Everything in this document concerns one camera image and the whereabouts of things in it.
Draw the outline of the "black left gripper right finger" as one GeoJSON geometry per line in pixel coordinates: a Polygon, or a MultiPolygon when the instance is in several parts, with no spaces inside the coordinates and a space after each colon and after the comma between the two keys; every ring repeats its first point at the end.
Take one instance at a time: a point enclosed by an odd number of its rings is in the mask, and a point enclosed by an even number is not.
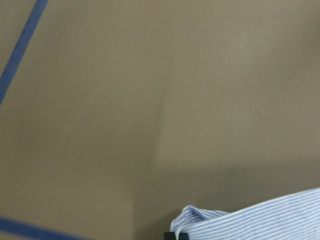
{"type": "Polygon", "coordinates": [[[189,234],[186,232],[181,232],[178,235],[178,240],[190,240],[189,234]]]}

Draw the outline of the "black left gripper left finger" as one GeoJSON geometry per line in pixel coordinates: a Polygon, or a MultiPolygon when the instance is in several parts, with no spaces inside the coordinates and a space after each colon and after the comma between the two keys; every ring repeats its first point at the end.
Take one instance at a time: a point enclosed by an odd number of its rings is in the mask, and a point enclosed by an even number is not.
{"type": "Polygon", "coordinates": [[[167,231],[163,234],[164,240],[176,240],[176,234],[175,232],[167,231]]]}

